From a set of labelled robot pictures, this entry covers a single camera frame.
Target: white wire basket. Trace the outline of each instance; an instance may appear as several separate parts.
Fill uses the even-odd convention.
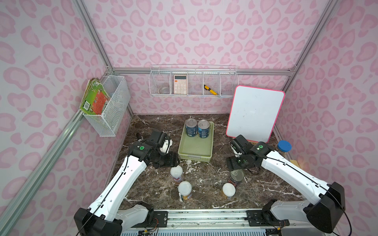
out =
[[[228,66],[227,68],[167,68],[161,66],[151,66],[149,84],[152,96],[216,96],[226,98],[234,96],[236,86],[239,84],[236,66]],[[187,94],[174,94],[175,75],[187,76]],[[204,85],[211,88],[217,95],[204,89]]]
[[[101,115],[87,115],[100,137],[114,137],[130,101],[130,93],[124,76],[107,76],[103,83],[105,91],[111,96]]]

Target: yellow utility knife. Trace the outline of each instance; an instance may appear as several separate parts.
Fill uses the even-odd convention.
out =
[[[211,88],[207,87],[206,85],[204,85],[204,88],[208,91],[210,91],[212,94],[214,95],[218,95],[216,92],[214,92],[214,90],[212,90]]]

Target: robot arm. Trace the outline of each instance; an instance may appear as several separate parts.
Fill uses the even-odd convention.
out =
[[[155,168],[178,165],[177,153],[169,152],[171,145],[170,137],[160,131],[152,131],[148,139],[134,142],[105,190],[88,209],[80,208],[76,212],[74,219],[81,235],[121,235],[122,230],[136,224],[151,224],[153,208],[145,202],[138,202],[124,211],[118,211],[118,208],[149,164]]]
[[[264,142],[249,143],[242,135],[231,141],[235,158],[229,158],[230,170],[263,167],[281,177],[298,190],[305,201],[272,201],[270,213],[278,220],[307,221],[317,229],[332,233],[345,211],[344,188],[338,183],[328,184],[293,165],[273,147]]]

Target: brown marble surface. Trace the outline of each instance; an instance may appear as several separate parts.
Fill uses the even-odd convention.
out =
[[[138,132],[143,137],[150,134],[151,128],[143,127],[146,125],[154,126],[168,133],[173,140],[170,151],[177,151],[186,119],[213,121],[215,123],[213,154],[209,163],[181,160],[184,180],[192,184],[193,197],[190,201],[182,203],[178,200],[177,185],[169,174],[170,168],[154,169],[152,166],[148,166],[131,187],[120,209],[128,209],[138,201],[148,202],[155,209],[195,209],[261,208],[272,198],[282,201],[302,200],[298,191],[272,172],[264,169],[261,169],[256,175],[245,170],[244,181],[237,187],[234,197],[230,200],[221,197],[222,186],[229,177],[226,157],[232,155],[227,145],[231,138],[226,136],[228,116],[229,114],[134,115],[113,174],[123,163],[129,140],[130,143],[136,140],[135,134],[132,133],[141,127]],[[277,143],[273,133],[268,143],[272,146]]]

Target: calculator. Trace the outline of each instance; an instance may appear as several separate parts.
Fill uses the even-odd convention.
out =
[[[174,75],[174,94],[188,94],[187,91],[187,76],[186,75]]]

